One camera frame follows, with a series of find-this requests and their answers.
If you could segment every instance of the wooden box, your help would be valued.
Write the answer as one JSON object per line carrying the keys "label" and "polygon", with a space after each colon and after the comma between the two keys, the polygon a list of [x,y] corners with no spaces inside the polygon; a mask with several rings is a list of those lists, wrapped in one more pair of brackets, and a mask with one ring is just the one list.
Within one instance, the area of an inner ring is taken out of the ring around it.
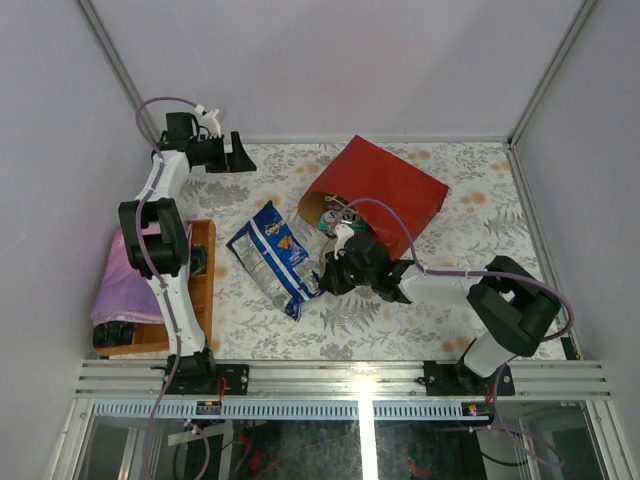
{"label": "wooden box", "polygon": [[[213,274],[215,264],[216,227],[212,220],[193,220],[191,243],[207,246],[207,271],[189,278],[189,295],[200,328],[209,345],[212,344],[213,327]],[[169,349],[169,337],[164,324],[141,323],[136,328],[131,345],[96,348],[100,355],[125,355],[130,353],[161,352]]]}

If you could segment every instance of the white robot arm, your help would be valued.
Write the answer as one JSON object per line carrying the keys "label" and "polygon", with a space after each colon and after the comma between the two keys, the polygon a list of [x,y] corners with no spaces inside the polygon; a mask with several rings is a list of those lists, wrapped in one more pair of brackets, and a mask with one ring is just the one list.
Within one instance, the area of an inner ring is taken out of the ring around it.
{"label": "white robot arm", "polygon": [[[342,295],[366,285],[390,302],[473,308],[487,332],[458,362],[461,384],[486,385],[498,367],[514,356],[532,356],[560,311],[558,298],[529,283],[495,274],[480,278],[427,275],[412,260],[392,261],[387,248],[369,235],[356,235],[347,225],[338,225],[335,233],[338,239],[334,251],[326,255],[322,289]],[[504,256],[495,257],[485,271],[533,278]]]}
{"label": "white robot arm", "polygon": [[[174,362],[179,362],[171,385],[180,393],[210,390],[217,377],[213,355],[189,296],[189,243],[174,199],[196,165],[204,166],[208,173],[256,170],[238,132],[231,132],[232,151],[225,152],[218,123],[219,110],[207,112],[198,105],[195,111],[196,115],[167,114],[167,130],[157,144],[161,155],[153,155],[145,187],[135,200],[123,202],[118,208],[129,263],[147,279],[158,299],[171,352],[167,371]],[[200,128],[207,134],[201,135]],[[141,203],[141,215],[137,219],[136,211]],[[152,223],[160,227],[159,233],[144,231]],[[144,258],[141,241],[155,271]]]}

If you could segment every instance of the paper bag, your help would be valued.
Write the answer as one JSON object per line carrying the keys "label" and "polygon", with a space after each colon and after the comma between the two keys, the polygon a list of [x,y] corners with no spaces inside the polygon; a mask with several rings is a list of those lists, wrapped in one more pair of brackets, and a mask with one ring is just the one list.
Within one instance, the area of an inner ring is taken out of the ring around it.
{"label": "paper bag", "polygon": [[[417,238],[440,211],[449,187],[414,166],[366,141],[354,137],[311,184],[298,203],[298,214],[313,226],[327,210],[326,197],[348,201],[371,197],[389,205]],[[397,259],[409,240],[384,207],[362,202],[355,207],[374,230],[378,241]]]}

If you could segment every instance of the tabletop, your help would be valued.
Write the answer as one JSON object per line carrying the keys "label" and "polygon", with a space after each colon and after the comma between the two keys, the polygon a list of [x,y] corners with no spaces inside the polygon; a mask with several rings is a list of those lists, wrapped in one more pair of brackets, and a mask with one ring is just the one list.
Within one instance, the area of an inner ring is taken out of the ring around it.
{"label": "tabletop", "polygon": [[[300,197],[344,144],[246,146],[257,172],[192,172],[178,208],[185,219],[211,218],[217,228],[212,349],[218,359],[447,360],[457,359],[484,331],[470,308],[393,304],[358,287],[306,302],[296,323],[271,305],[225,246],[269,200],[318,262],[326,237],[297,216]],[[538,262],[498,142],[387,143],[380,147],[450,187],[442,210],[416,239],[422,263],[483,267],[508,255],[540,278]],[[164,358],[166,352],[130,357]],[[564,359],[559,341],[534,358]]]}

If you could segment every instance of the blue snack bag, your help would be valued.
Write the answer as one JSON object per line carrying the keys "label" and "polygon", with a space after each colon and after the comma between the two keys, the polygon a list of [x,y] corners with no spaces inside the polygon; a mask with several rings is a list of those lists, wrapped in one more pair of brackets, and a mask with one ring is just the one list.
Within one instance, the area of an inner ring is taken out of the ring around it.
{"label": "blue snack bag", "polygon": [[300,305],[322,293],[307,251],[273,202],[238,230],[227,247],[273,304],[295,321],[300,320]]}

